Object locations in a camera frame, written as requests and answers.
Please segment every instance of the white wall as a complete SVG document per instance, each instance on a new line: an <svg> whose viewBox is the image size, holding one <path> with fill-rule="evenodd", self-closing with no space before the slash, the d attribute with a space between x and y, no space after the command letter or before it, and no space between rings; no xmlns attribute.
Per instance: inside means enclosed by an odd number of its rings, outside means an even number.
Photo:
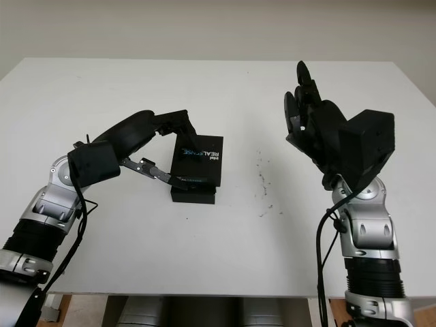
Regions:
<svg viewBox="0 0 436 327"><path fill-rule="evenodd" d="M0 5L0 78L23 57L394 61L436 104L436 1L0 0Z"/></svg>

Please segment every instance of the black base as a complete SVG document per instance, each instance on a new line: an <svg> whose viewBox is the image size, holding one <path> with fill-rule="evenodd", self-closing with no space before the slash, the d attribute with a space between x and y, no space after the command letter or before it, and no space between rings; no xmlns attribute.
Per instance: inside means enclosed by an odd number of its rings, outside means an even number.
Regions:
<svg viewBox="0 0 436 327"><path fill-rule="evenodd" d="M215 204L216 187L190 187L187 191L171 187L173 202Z"/></svg>

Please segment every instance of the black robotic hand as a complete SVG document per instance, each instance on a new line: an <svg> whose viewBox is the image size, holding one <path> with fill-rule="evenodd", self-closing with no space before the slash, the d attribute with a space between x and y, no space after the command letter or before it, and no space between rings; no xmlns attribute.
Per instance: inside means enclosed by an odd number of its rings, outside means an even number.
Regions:
<svg viewBox="0 0 436 327"><path fill-rule="evenodd" d="M298 86L285 94L286 140L308 155L332 190L342 176L361 191L380 172L395 149L394 115L365 110L347 121L339 108L321 100L305 63L297 65Z"/></svg>
<svg viewBox="0 0 436 327"><path fill-rule="evenodd" d="M180 179L162 172L151 160L142 158L139 163L129 156L141 149L156 135L176 133L186 138L195 149L196 131L186 110L155 115L153 111L139 111L98 136L92 143L77 142L68 153L69 164L81 187L86 187L120 174L119 166L125 166L150 178L180 189L187 186Z"/></svg>

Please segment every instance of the realsense box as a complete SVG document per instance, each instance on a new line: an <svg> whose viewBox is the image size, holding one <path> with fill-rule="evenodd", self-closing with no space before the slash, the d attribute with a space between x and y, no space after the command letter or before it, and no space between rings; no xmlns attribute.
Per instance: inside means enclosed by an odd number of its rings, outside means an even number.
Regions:
<svg viewBox="0 0 436 327"><path fill-rule="evenodd" d="M222 136L194 136L196 149L177 136L171 175L188 183L187 191L171 188L173 202L215 203L216 187L221 185Z"/></svg>

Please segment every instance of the floor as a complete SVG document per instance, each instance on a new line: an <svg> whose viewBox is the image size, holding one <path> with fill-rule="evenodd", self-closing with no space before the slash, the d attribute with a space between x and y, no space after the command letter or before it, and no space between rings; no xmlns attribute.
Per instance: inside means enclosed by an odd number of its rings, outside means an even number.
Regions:
<svg viewBox="0 0 436 327"><path fill-rule="evenodd" d="M59 322L39 322L37 327L100 327L106 299L106 296L65 295L61 302ZM337 326L350 319L344 300L331 300L330 306ZM436 327L436 307L415 310L415 319L417 327Z"/></svg>

